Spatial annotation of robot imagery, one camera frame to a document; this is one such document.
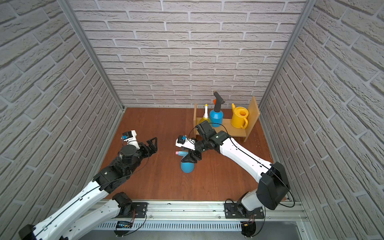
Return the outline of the small blue spray bottle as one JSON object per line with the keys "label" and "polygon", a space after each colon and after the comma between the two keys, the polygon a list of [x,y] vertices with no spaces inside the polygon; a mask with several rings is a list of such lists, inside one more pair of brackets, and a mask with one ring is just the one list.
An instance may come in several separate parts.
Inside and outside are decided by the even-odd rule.
{"label": "small blue spray bottle", "polygon": [[[178,156],[181,156],[181,157],[185,157],[188,155],[188,152],[185,152],[185,151],[176,151],[176,155]],[[194,163],[184,163],[184,162],[181,162],[181,169],[184,173],[186,174],[189,174],[191,173],[195,168],[195,164]]]}

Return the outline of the yellow transparent spray bottle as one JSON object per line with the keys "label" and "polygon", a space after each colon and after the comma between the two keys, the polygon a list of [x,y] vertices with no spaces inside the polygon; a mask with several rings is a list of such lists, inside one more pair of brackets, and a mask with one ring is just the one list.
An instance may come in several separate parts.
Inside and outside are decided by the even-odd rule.
{"label": "yellow transparent spray bottle", "polygon": [[205,104],[205,112],[204,112],[204,115],[203,117],[199,120],[198,124],[201,124],[203,123],[204,121],[207,121],[208,123],[211,122],[210,120],[210,116],[209,116],[209,111],[208,111],[208,105]]}

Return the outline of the blue pressure sprayer black handle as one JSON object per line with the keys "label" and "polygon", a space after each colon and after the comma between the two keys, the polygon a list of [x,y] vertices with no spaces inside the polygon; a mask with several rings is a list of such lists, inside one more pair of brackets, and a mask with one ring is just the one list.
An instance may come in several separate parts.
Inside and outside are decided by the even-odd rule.
{"label": "blue pressure sprayer black handle", "polygon": [[225,103],[225,100],[221,95],[213,91],[215,100],[214,100],[214,109],[210,111],[209,119],[212,123],[213,128],[220,127],[223,123],[224,113],[222,111],[222,105]]}

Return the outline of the yellow watering can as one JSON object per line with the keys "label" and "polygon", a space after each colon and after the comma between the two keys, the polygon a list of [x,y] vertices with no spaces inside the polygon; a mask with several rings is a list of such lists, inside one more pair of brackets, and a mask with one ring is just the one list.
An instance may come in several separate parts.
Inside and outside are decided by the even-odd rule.
{"label": "yellow watering can", "polygon": [[244,107],[236,107],[235,104],[232,104],[232,111],[231,125],[237,129],[245,129],[249,124],[249,111]]}

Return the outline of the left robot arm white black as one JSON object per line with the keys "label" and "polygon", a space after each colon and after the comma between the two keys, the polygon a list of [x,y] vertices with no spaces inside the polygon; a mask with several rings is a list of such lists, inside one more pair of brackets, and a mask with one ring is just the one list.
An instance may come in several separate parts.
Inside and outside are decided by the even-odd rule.
{"label": "left robot arm white black", "polygon": [[40,223],[21,228],[20,239],[78,240],[105,221],[133,214],[132,200],[125,193],[116,194],[91,213],[87,211],[137,173],[142,161],[158,151],[157,141],[157,138],[146,143],[128,141],[118,156],[67,204]]}

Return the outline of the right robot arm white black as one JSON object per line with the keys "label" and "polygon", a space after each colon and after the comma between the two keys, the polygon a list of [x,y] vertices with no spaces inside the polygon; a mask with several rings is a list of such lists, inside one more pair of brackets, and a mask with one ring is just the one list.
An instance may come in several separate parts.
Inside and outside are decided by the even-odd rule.
{"label": "right robot arm white black", "polygon": [[195,128],[201,140],[182,135],[176,140],[177,147],[188,149],[182,163],[196,164],[202,159],[203,152],[215,150],[246,170],[258,183],[256,190],[247,192],[237,201],[236,208],[240,216],[248,217],[252,211],[262,207],[275,210],[291,190],[285,167],[254,155],[237,143],[227,131],[216,132],[208,121]]}

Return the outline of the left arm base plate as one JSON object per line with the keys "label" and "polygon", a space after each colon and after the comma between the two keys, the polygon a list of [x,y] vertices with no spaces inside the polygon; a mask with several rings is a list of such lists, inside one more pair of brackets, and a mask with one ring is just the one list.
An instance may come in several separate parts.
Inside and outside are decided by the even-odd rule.
{"label": "left arm base plate", "polygon": [[116,218],[145,218],[148,204],[149,203],[147,202],[133,202],[131,204],[126,204],[120,209]]}

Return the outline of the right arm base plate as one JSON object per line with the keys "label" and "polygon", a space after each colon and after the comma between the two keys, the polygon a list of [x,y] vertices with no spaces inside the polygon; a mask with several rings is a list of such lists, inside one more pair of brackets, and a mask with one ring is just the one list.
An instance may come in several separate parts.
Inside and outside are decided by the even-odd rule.
{"label": "right arm base plate", "polygon": [[226,219],[264,219],[265,213],[262,207],[256,208],[252,211],[247,210],[241,203],[225,202],[225,215]]}

